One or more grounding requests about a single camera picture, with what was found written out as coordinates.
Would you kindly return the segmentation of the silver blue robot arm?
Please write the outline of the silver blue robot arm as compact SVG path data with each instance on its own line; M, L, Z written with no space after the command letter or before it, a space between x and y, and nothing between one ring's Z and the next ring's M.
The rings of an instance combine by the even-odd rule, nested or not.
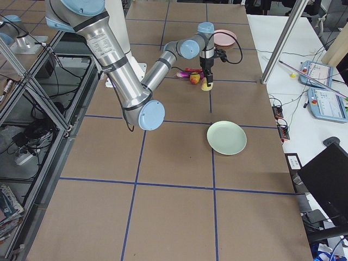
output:
M207 86L213 85L214 25L210 22L200 23L197 33L188 39L167 43L145 73L132 56L121 1L60 0L45 4L49 27L86 40L101 71L111 81L128 125L151 131L163 123L165 108L153 93L179 57L199 56Z

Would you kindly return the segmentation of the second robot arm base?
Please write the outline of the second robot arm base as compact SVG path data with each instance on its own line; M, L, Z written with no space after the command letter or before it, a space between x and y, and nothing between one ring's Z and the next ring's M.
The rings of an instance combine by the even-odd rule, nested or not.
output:
M36 54L48 36L33 36L17 15L1 18L1 39L15 54Z

